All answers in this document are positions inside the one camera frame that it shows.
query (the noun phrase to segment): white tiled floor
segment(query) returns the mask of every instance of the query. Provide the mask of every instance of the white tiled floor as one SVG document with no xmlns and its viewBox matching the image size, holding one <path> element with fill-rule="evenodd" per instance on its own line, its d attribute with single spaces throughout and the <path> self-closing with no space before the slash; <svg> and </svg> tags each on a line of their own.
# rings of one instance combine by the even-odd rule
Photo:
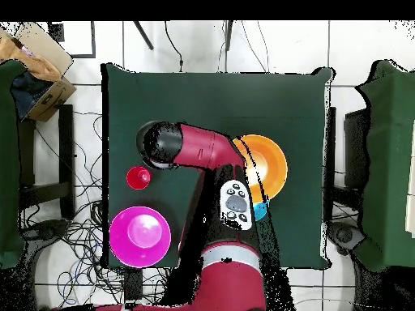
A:
<svg viewBox="0 0 415 311">
<path fill-rule="evenodd" d="M 246 21 L 245 29 L 259 60 L 267 69 L 266 50 L 256 21 Z M 151 51 L 145 45 L 133 22 L 95 22 L 96 58 L 76 59 L 65 76 L 76 85 L 76 93 L 67 101 L 74 105 L 75 141 L 87 154 L 86 165 L 91 168 L 101 154 L 101 141 L 95 135 L 92 123 L 101 135 L 101 70 L 102 62 L 113 62 L 132 71 L 177 72 L 179 58 L 171 47 L 163 22 L 142 22 L 154 45 Z M 331 87 L 331 106 L 337 107 L 336 124 L 336 184 L 344 184 L 344 115 L 365 107 L 365 102 L 353 86 L 366 81 L 372 62 L 393 58 L 404 68 L 415 68 L 415 23 L 388 21 L 260 21 L 269 54 L 269 70 L 277 73 L 311 73 L 321 66 L 333 67 L 336 77 Z M 224 42 L 222 21 L 171 21 L 170 37 L 182 53 L 185 72 L 216 72 L 220 47 Z M 78 33 L 68 32 L 69 36 Z M 220 70 L 225 71 L 222 54 Z M 228 72 L 261 71 L 262 67 L 250 51 L 240 21 L 233 25 L 228 55 Z M 58 149 L 58 114 L 37 127 L 53 149 Z M 83 164 L 85 156 L 76 147 L 76 184 L 90 184 L 91 178 Z M 102 164 L 96 163 L 94 174 L 102 177 Z M 36 182 L 54 182 L 58 179 L 58 161 L 40 137 L 36 137 Z M 82 187 L 77 187 L 78 194 Z M 97 188 L 88 189 L 88 197 L 99 199 Z M 77 198 L 77 206 L 88 201 L 84 194 Z M 59 217 L 58 203 L 42 205 L 36 219 Z M 79 215 L 88 217 L 88 211 Z M 354 295 L 353 266 L 348 257 L 342 257 L 335 247 L 327 243 L 327 256 L 332 267 L 326 271 L 289 270 L 294 303 L 299 311 L 350 311 Z M 45 249 L 36 270 L 36 292 L 41 305 L 57 306 L 62 302 L 56 283 L 63 271 L 68 271 L 76 257 L 65 244 L 57 243 Z M 153 271 L 146 271 L 151 276 Z M 75 289 L 79 303 L 86 301 L 91 286 Z M 95 304 L 113 303 L 113 297 L 103 291 L 92 296 Z"/>
</svg>

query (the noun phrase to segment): orange bowl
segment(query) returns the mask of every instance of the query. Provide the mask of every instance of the orange bowl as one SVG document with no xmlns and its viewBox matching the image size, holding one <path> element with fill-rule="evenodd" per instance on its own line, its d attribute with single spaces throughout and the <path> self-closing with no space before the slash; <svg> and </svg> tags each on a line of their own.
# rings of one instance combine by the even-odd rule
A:
<svg viewBox="0 0 415 311">
<path fill-rule="evenodd" d="M 248 146 L 255 166 L 241 140 Z M 233 140 L 233 144 L 245 158 L 252 202 L 263 202 L 258 175 L 265 194 L 269 199 L 274 198 L 281 191 L 287 179 L 288 167 L 284 152 L 274 141 L 257 134 L 242 136 L 241 140 L 236 138 Z"/>
</svg>

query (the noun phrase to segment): table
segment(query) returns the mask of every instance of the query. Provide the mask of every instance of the table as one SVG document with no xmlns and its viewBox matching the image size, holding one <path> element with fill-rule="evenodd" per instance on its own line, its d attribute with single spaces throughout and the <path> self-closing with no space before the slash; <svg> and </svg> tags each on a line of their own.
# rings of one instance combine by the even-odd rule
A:
<svg viewBox="0 0 415 311">
<path fill-rule="evenodd" d="M 109 175 L 103 180 L 104 185 L 109 182 L 108 220 L 131 206 L 159 211 L 169 222 L 172 244 L 156 266 L 178 264 L 178 243 L 199 175 L 187 168 L 153 171 L 151 184 L 141 191 L 126 183 L 128 170 L 142 165 L 135 147 L 137 130 L 148 121 L 165 120 L 231 137 L 261 134 L 278 143 L 289 166 L 285 187 L 270 202 L 281 265 L 327 268 L 320 241 L 324 88 L 330 69 L 312 75 L 136 74 L 107 64 L 102 71 L 102 87 L 108 89 L 103 98 L 109 106 L 103 116 L 109 126 Z M 103 254 L 109 255 L 111 267 L 122 266 L 110 251 Z"/>
</svg>

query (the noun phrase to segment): metal table leg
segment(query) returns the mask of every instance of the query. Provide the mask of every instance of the metal table leg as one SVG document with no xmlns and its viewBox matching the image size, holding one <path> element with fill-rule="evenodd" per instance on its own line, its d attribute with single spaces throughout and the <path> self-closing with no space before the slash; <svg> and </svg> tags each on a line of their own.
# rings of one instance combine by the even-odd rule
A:
<svg viewBox="0 0 415 311">
<path fill-rule="evenodd" d="M 228 20 L 226 23 L 226 34 L 225 34 L 225 50 L 229 51 L 230 48 L 230 37 L 232 36 L 233 20 Z"/>
<path fill-rule="evenodd" d="M 154 50 L 154 47 L 152 46 L 152 42 L 148 39 L 146 32 L 144 32 L 143 28 L 141 27 L 139 22 L 134 22 L 135 26 L 137 27 L 137 29 L 139 30 L 139 33 L 141 34 L 141 37 L 145 40 L 148 48 L 150 50 Z"/>
</svg>

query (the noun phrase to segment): floor tile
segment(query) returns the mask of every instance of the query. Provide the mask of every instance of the floor tile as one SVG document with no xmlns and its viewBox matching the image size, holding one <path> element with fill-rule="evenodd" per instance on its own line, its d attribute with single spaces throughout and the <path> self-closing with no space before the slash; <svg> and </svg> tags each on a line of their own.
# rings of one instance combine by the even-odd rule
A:
<svg viewBox="0 0 415 311">
<path fill-rule="evenodd" d="M 76 217 L 74 221 L 83 223 L 87 219 L 91 219 L 92 206 L 90 202 L 102 200 L 102 191 L 98 187 L 75 187 L 75 209 Z"/>
<path fill-rule="evenodd" d="M 322 286 L 323 272 L 313 269 L 289 268 L 289 284 L 295 286 Z"/>
<path fill-rule="evenodd" d="M 74 127 L 75 184 L 102 185 L 102 118 L 75 113 Z"/>
<path fill-rule="evenodd" d="M 354 288 L 324 288 L 323 311 L 352 311 Z"/>
<path fill-rule="evenodd" d="M 330 66 L 333 84 L 364 83 L 376 60 L 393 59 L 407 70 L 415 68 L 415 21 L 332 20 Z"/>
<path fill-rule="evenodd" d="M 101 63 L 122 66 L 122 22 L 95 22 L 96 58 L 76 58 L 65 73 L 71 83 L 101 84 Z"/>
<path fill-rule="evenodd" d="M 322 288 L 291 288 L 297 311 L 322 311 Z"/>
<path fill-rule="evenodd" d="M 37 307 L 48 307 L 50 309 L 58 307 L 62 303 L 56 286 L 35 285 Z"/>
<path fill-rule="evenodd" d="M 415 233 L 415 195 L 406 198 L 405 230 Z"/>
<path fill-rule="evenodd" d="M 58 121 L 59 115 L 55 113 L 47 122 L 36 122 L 33 156 L 36 185 L 59 182 Z"/>
<path fill-rule="evenodd" d="M 151 51 L 132 21 L 124 22 L 125 68 L 136 72 L 179 72 L 180 57 L 165 33 L 162 21 L 140 22 L 155 47 Z M 182 54 L 185 72 L 216 72 L 220 46 L 224 41 L 220 20 L 173 20 L 167 29 Z"/>
<path fill-rule="evenodd" d="M 320 256 L 327 260 L 326 254 L 326 241 L 327 241 L 327 225 L 321 223 L 321 236 L 320 236 Z"/>
<path fill-rule="evenodd" d="M 74 112 L 86 114 L 102 114 L 101 86 L 76 85 L 76 91 L 66 101 L 74 106 Z"/>
<path fill-rule="evenodd" d="M 83 204 L 88 203 L 88 197 L 90 201 L 100 200 L 102 198 L 101 191 L 97 188 L 88 189 L 87 194 L 82 194 L 83 189 L 76 187 L 75 188 L 75 208 L 79 209 Z M 60 207 L 59 202 L 57 201 L 58 209 L 51 215 L 47 211 L 42 211 L 39 215 L 33 216 L 33 219 L 36 222 L 45 220 L 45 219 L 60 219 Z M 90 207 L 86 207 L 81 211 L 74 219 L 75 222 L 83 223 L 86 219 L 91 218 Z M 79 234 L 74 234 L 71 236 L 71 241 L 79 236 Z M 81 247 L 76 247 L 76 251 L 79 256 L 83 256 L 83 250 Z M 101 253 L 101 250 L 96 251 L 97 255 Z M 35 282 L 36 283 L 57 283 L 59 275 L 62 272 L 75 271 L 76 265 L 78 263 L 78 258 L 75 256 L 72 248 L 63 241 L 58 241 L 51 245 L 50 247 L 45 248 L 37 262 L 36 265 L 36 274 Z"/>
<path fill-rule="evenodd" d="M 92 30 L 90 21 L 63 21 L 64 41 L 59 44 L 70 55 L 92 54 Z"/>
<path fill-rule="evenodd" d="M 331 106 L 336 108 L 335 168 L 337 172 L 343 173 L 345 171 L 344 118 L 346 113 L 364 109 L 366 103 L 353 87 L 332 87 L 331 100 Z M 335 185 L 344 185 L 344 174 L 335 174 Z"/>
<path fill-rule="evenodd" d="M 345 207 L 343 205 L 338 205 L 334 203 L 332 214 L 333 214 L 334 219 L 336 219 L 336 217 L 346 216 L 346 218 L 339 219 L 339 221 L 341 221 L 342 223 L 347 223 L 347 224 L 351 224 L 354 226 L 357 225 L 357 212 L 353 211 L 349 207 Z"/>
<path fill-rule="evenodd" d="M 328 21 L 260 20 L 259 24 L 267 42 L 271 72 L 309 74 L 327 66 Z M 249 20 L 244 25 L 253 50 L 265 65 L 267 55 L 258 23 Z M 239 21 L 233 25 L 232 38 L 234 53 L 231 51 L 228 56 L 229 69 L 244 71 L 244 67 L 259 65 Z"/>
<path fill-rule="evenodd" d="M 222 23 L 221 20 L 167 23 L 170 38 L 182 54 L 183 71 L 212 73 L 218 70 L 220 49 L 225 41 Z M 165 34 L 164 23 L 141 24 L 155 50 L 148 49 L 133 22 L 125 22 L 125 67 L 138 72 L 179 71 L 179 56 Z M 309 74 L 327 65 L 327 21 L 260 21 L 259 24 L 267 43 L 271 72 Z M 257 22 L 244 21 L 244 26 L 252 49 L 267 70 L 266 49 Z M 228 72 L 263 71 L 239 20 L 233 23 L 230 46 Z M 225 71 L 225 47 L 220 70 Z"/>
<path fill-rule="evenodd" d="M 408 194 L 415 195 L 415 157 L 411 157 L 411 167 L 409 170 L 409 184 L 408 184 Z"/>
<path fill-rule="evenodd" d="M 162 292 L 165 290 L 164 280 L 165 271 L 162 268 L 143 268 L 143 295 L 144 300 L 147 297 L 150 302 L 159 300 Z"/>
<path fill-rule="evenodd" d="M 114 292 L 113 294 L 109 291 L 97 289 L 92 294 L 91 300 L 88 302 L 94 305 L 115 305 L 122 304 L 124 302 L 123 292 Z"/>
<path fill-rule="evenodd" d="M 412 129 L 412 151 L 411 156 L 415 156 L 415 121 L 413 121 L 413 129 Z"/>
<path fill-rule="evenodd" d="M 61 204 L 59 199 L 51 200 L 50 202 L 43 202 L 39 204 L 39 210 L 36 206 L 28 207 L 22 213 L 25 217 L 25 223 L 29 221 L 29 225 L 33 225 L 33 222 L 43 222 L 47 219 L 61 219 Z"/>
<path fill-rule="evenodd" d="M 354 268 L 350 256 L 338 254 L 336 246 L 329 240 L 327 240 L 326 252 L 332 266 L 324 271 L 324 286 L 354 286 Z"/>
<path fill-rule="evenodd" d="M 78 262 L 71 247 L 63 241 L 57 241 L 42 250 L 36 265 L 35 283 L 66 283 L 65 275 Z"/>
</svg>

